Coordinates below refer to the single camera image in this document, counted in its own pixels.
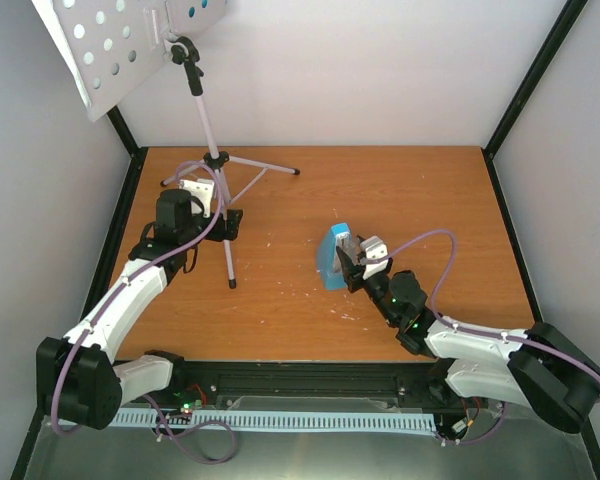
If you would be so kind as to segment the clear plastic metronome cover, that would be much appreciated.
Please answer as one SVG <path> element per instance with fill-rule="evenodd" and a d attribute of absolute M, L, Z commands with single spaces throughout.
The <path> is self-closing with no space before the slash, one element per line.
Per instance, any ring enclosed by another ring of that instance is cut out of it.
<path fill-rule="evenodd" d="M 341 248 L 343 248 L 347 254 L 354 260 L 354 262 L 357 264 L 357 250 L 356 250 L 356 243 L 354 241 L 354 239 L 349 235 L 337 235 L 335 240 L 334 240 L 334 253 L 333 253 L 333 260 L 332 260 L 332 265 L 331 265 L 331 273 L 333 276 L 340 276 L 342 277 L 342 272 L 340 270 L 340 263 L 336 254 L 336 247 L 340 246 Z"/>

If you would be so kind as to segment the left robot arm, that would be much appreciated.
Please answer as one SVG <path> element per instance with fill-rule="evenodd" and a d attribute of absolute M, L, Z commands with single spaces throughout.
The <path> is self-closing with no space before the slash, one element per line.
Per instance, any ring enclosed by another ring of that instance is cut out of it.
<path fill-rule="evenodd" d="M 156 217 L 145 225 L 118 279 L 92 310 L 62 338 L 45 338 L 36 351 L 39 407 L 52 420 L 96 430 L 118 410 L 155 392 L 166 402 L 181 400 L 188 378 L 176 369 L 180 356 L 152 350 L 134 361 L 115 362 L 141 314 L 178 273 L 191 272 L 204 240 L 233 237 L 242 213 L 224 212 L 214 181 L 182 180 L 160 193 Z"/>

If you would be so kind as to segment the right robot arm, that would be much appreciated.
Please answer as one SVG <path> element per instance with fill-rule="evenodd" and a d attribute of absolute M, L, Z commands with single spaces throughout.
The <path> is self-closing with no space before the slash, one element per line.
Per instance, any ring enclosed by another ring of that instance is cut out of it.
<path fill-rule="evenodd" d="M 391 271 L 335 249 L 347 289 L 364 291 L 400 345 L 434 360 L 429 389 L 440 399 L 492 399 L 531 409 L 566 433 L 582 430 L 600 402 L 600 367 L 548 323 L 497 329 L 437 311 L 415 273 Z"/>

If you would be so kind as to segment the blue metronome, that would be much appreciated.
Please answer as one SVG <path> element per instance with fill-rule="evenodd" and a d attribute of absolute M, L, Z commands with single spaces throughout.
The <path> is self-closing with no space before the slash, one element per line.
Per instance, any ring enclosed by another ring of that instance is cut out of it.
<path fill-rule="evenodd" d="M 347 223 L 339 223 L 331 226 L 320 243 L 316 254 L 316 270 L 320 274 L 324 288 L 328 291 L 340 290 L 346 287 L 343 276 L 333 276 L 331 273 L 334 240 L 337 235 L 342 234 L 349 234 L 353 238 Z"/>

